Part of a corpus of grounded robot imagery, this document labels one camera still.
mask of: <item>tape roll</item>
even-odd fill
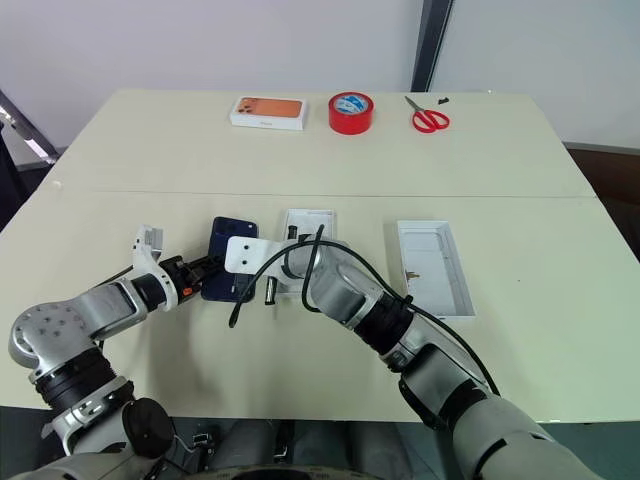
[[[329,126],[338,133],[366,132],[373,120],[373,100],[364,93],[343,92],[329,100]]]

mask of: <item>orange phone box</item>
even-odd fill
[[[303,130],[307,101],[295,98],[241,97],[229,114],[239,127]]]

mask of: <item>blue smartphone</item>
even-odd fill
[[[209,256],[224,261],[227,242],[234,236],[258,238],[258,225],[235,218],[214,218],[209,240]],[[200,295],[205,300],[213,302],[237,302],[252,278],[253,275],[222,271],[204,281]],[[254,295],[255,285],[245,297],[245,302],[252,300]]]

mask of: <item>orange phone image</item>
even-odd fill
[[[243,97],[238,104],[238,113],[269,117],[296,118],[300,115],[302,102],[276,98]]]

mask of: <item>red scissors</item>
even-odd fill
[[[422,133],[433,133],[438,130],[444,130],[449,126],[451,121],[444,113],[435,110],[425,110],[419,107],[416,102],[405,96],[409,105],[413,107],[416,113],[413,114],[413,126]]]

